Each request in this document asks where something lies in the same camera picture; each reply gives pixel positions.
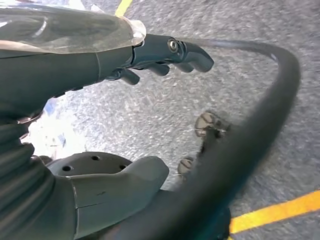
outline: robotic hand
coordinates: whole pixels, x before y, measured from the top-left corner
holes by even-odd
[[[20,142],[28,128],[19,120],[36,118],[48,99],[67,91],[103,80],[138,83],[131,69],[165,76],[172,64],[186,73],[208,72],[214,61],[195,44],[147,34],[140,45],[97,53],[2,50],[0,64],[0,239],[73,240],[144,209],[168,168],[158,157],[131,163],[85,152],[54,162],[49,170],[33,156],[32,144]],[[100,166],[106,163],[100,159],[109,160],[109,167]]]

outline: yellow line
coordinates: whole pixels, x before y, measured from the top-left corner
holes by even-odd
[[[125,15],[125,13],[131,3],[132,0],[122,0],[120,5],[118,5],[118,7],[116,9],[115,15],[118,17]]]
[[[236,234],[318,210],[320,210],[320,190],[232,218],[230,232]]]

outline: caster wheel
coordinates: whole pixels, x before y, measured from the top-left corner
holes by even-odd
[[[230,123],[211,112],[205,111],[198,117],[194,126],[197,137],[205,138],[208,130],[215,130],[216,138],[222,138],[230,130]]]
[[[177,175],[184,181],[186,179],[186,175],[189,174],[193,167],[194,160],[192,157],[185,157],[181,159],[177,165]]]

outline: black cable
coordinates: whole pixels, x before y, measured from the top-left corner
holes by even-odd
[[[298,60],[274,45],[250,41],[181,39],[202,47],[238,49],[268,56],[278,73],[240,127],[226,141],[208,149],[195,177],[131,218],[118,231],[121,240],[207,240],[210,226],[228,206],[270,148],[293,106],[300,82]]]

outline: clear plastic cover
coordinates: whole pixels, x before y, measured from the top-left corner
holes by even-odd
[[[94,53],[137,45],[146,34],[140,21],[69,7],[0,2],[0,49]]]

